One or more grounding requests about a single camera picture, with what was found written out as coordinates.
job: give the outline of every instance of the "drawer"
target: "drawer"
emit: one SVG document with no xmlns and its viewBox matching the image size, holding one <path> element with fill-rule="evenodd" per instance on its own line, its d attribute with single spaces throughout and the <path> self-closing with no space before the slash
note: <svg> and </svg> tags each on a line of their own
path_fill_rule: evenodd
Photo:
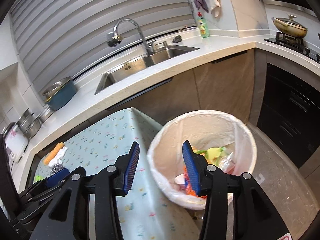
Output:
<svg viewBox="0 0 320 240">
<path fill-rule="evenodd" d="M 281 80 L 320 108 L 320 92 L 305 81 L 270 63 L 267 63 L 267 74 Z"/>
<path fill-rule="evenodd" d="M 308 98 L 268 74 L 263 103 L 288 120 L 312 145 L 320 144 L 320 109 Z"/>
<path fill-rule="evenodd" d="M 261 129 L 299 168 L 315 148 L 286 119 L 262 104 L 257 127 Z"/>
</svg>

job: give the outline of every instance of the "gas stove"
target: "gas stove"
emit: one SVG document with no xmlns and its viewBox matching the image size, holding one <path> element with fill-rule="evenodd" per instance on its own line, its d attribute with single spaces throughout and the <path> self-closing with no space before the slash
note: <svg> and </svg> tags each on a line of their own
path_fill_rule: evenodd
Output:
<svg viewBox="0 0 320 240">
<path fill-rule="evenodd" d="M 320 64 L 320 54 L 306 47 L 302 38 L 295 38 L 290 35 L 277 32 L 275 38 L 265 39 L 265 41 L 293 49 L 294 51 L 299 52 Z"/>
</svg>

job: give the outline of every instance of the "kitchen sink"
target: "kitchen sink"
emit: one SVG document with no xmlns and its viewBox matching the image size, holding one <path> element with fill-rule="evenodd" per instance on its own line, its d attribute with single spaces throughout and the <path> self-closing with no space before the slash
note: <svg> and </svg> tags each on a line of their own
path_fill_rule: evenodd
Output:
<svg viewBox="0 0 320 240">
<path fill-rule="evenodd" d="M 107 73 L 105 73 L 97 87 L 95 94 L 104 90 L 108 86 L 128 77 L 134 73 L 137 73 L 147 67 L 163 62 L 170 58 L 185 54 L 190 51 L 197 50 L 198 48 L 168 45 L 167 49 L 161 49 L 156 51 L 152 55 L 143 55 L 134 59 L 131 59 L 119 66 L 114 67 Z"/>
</svg>

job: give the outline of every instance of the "black cooktop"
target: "black cooktop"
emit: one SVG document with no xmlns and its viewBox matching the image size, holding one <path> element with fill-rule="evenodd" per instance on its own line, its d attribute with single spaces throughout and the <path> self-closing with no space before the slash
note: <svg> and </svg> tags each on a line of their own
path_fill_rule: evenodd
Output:
<svg viewBox="0 0 320 240">
<path fill-rule="evenodd" d="M 295 44 L 290 44 L 289 42 L 285 42 L 283 40 L 279 40 L 276 38 L 265 39 L 265 41 L 268 41 L 268 42 L 271 42 L 274 44 L 278 44 L 280 46 L 283 46 L 283 47 L 286 47 L 289 49 L 293 49 L 294 51 L 299 52 L 299 53 L 305 55 L 308 58 L 311 58 L 312 60 L 314 60 L 320 64 L 320 54 L 312 49 L 309 49 L 306 46 L 297 46 Z"/>
</svg>

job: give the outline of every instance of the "light blue tablecloth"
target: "light blue tablecloth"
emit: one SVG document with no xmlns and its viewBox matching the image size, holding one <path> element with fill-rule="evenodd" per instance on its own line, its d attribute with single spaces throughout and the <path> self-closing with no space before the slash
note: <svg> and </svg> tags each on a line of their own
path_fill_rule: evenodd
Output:
<svg viewBox="0 0 320 240">
<path fill-rule="evenodd" d="M 127 154 L 133 141 L 140 145 L 140 158 L 132 190 L 117 197 L 121 229 L 125 240 L 196 240 L 199 230 L 184 208 L 170 202 L 150 174 L 146 153 L 162 126 L 135 108 L 116 112 L 65 142 L 68 150 L 63 165 L 73 171 L 82 166 L 87 176 L 97 174 Z M 41 161 L 36 175 L 50 176 Z"/>
</svg>

